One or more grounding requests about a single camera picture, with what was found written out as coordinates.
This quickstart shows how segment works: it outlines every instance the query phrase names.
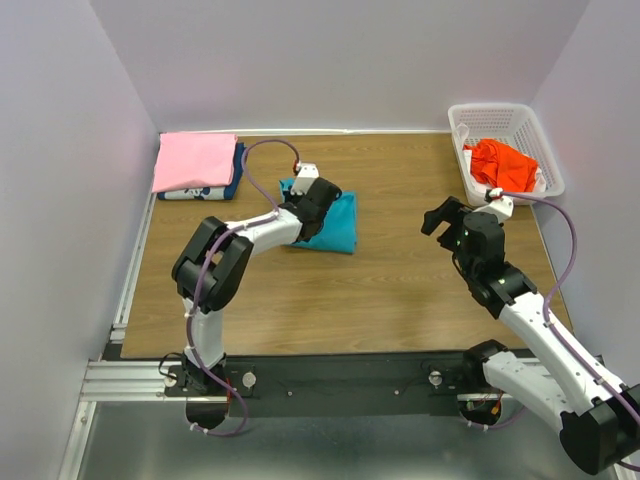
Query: wooden table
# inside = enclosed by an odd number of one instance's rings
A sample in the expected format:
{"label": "wooden table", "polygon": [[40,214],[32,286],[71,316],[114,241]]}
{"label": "wooden table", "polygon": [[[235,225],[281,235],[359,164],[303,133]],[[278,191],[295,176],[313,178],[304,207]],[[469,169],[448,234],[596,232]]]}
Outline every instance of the wooden table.
{"label": "wooden table", "polygon": [[[243,139],[247,145],[256,137]],[[281,247],[253,258],[225,309],[231,354],[303,354],[466,349],[495,338],[523,342],[476,304],[434,237],[425,210],[465,199],[448,134],[292,137],[304,161],[357,193],[355,255]],[[249,168],[272,195],[290,175],[292,153],[257,147]],[[243,179],[233,201],[157,201],[122,354],[159,357],[185,345],[183,306],[170,272],[200,221],[249,218],[269,204]],[[529,207],[505,225],[507,259],[542,292],[554,279]],[[568,326],[562,301],[553,309]]]}

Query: crumpled orange fabric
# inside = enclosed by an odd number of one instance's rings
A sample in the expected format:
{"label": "crumpled orange fabric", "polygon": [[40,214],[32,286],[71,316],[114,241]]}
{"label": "crumpled orange fabric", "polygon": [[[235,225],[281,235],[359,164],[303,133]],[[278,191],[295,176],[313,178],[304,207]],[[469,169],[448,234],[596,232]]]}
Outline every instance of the crumpled orange fabric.
{"label": "crumpled orange fabric", "polygon": [[507,192],[532,192],[538,162],[497,140],[482,139],[471,150],[471,175],[480,183]]}

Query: gray wall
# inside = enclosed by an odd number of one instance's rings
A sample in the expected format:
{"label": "gray wall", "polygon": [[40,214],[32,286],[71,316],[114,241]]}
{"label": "gray wall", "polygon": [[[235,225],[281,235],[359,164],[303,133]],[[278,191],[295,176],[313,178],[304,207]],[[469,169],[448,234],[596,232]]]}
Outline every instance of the gray wall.
{"label": "gray wall", "polygon": [[[533,106],[566,182],[559,203],[578,230],[563,294],[578,338],[629,383],[640,382],[640,30],[636,0],[593,0]],[[569,234],[538,209],[557,272]]]}
{"label": "gray wall", "polygon": [[448,128],[529,103],[588,0],[91,0],[163,131]]}
{"label": "gray wall", "polygon": [[0,477],[56,478],[157,135],[90,5],[0,6]]}

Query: folded pink towel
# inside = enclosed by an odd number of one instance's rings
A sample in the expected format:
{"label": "folded pink towel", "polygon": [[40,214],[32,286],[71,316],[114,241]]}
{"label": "folded pink towel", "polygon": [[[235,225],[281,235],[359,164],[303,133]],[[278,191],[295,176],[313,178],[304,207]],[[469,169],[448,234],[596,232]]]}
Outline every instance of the folded pink towel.
{"label": "folded pink towel", "polygon": [[163,133],[153,192],[229,185],[237,140],[232,133]]}

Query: laundry basket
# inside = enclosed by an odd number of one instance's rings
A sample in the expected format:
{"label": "laundry basket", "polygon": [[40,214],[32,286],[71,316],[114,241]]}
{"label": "laundry basket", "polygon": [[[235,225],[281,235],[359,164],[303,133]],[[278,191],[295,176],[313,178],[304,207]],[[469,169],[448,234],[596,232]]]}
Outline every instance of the laundry basket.
{"label": "laundry basket", "polygon": [[[564,181],[551,153],[542,127],[534,111],[517,103],[467,103],[449,109],[449,123],[453,147],[458,158],[467,200],[473,206],[485,205],[484,192],[479,192],[472,183],[469,165],[462,152],[464,144],[473,146],[483,138],[492,138],[515,148],[520,153],[534,158],[547,182],[544,192],[531,193],[535,197],[553,197],[564,192]],[[468,127],[459,128],[461,124]],[[527,204],[515,200],[516,204]]]}

